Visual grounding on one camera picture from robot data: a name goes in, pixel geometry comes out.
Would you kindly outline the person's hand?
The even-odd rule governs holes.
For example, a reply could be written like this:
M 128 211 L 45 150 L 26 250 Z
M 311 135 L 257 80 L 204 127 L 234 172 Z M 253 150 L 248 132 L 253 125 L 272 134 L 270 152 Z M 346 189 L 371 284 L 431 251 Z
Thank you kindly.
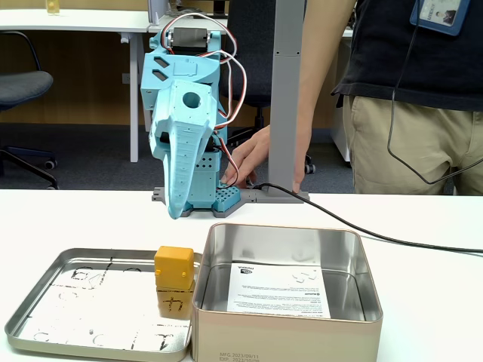
M 228 164 L 221 182 L 227 185 L 245 188 L 257 181 L 256 167 L 266 160 L 270 147 L 270 126 L 256 132 L 249 140 L 242 143 L 232 152 L 232 160 L 236 163 L 238 172 Z

